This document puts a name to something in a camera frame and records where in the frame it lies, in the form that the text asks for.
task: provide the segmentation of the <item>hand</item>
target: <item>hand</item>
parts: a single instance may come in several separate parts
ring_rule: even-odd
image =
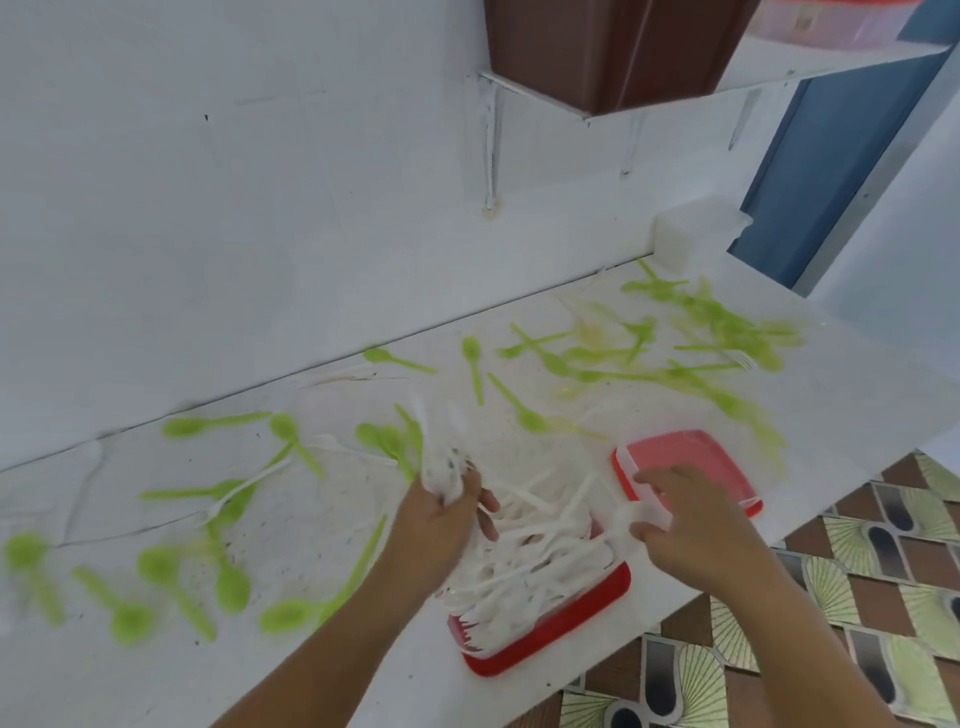
[[[483,488],[478,471],[467,471],[463,480],[464,494],[444,506],[417,478],[400,503],[390,537],[373,566],[372,576],[388,592],[384,598],[409,610],[409,616],[440,589],[460,562],[474,518],[484,536],[498,538],[490,516],[478,506],[495,513],[500,504]]]
[[[739,504],[699,468],[654,468],[634,480],[665,495],[673,512],[668,531],[630,527],[658,569],[728,604],[782,570]]]

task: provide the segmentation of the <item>floor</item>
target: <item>floor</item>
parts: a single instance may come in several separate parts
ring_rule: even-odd
[[[960,478],[914,452],[775,548],[903,725],[960,716]],[[774,728],[756,660],[702,595],[507,728]]]

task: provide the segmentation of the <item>blue door frame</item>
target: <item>blue door frame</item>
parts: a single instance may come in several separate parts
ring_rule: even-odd
[[[957,42],[960,0],[925,0],[900,38]],[[744,200],[754,223],[730,252],[793,287],[947,55],[802,82]]]

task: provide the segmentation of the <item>brown cabinet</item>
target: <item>brown cabinet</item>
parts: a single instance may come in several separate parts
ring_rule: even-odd
[[[604,114],[716,88],[759,0],[484,0],[494,73]]]

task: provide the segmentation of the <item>forearm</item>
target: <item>forearm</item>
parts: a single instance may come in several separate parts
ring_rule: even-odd
[[[342,728],[419,604],[376,565],[356,594],[213,728]]]
[[[756,577],[727,603],[754,649],[778,728],[894,728],[889,709],[804,590],[780,564]]]

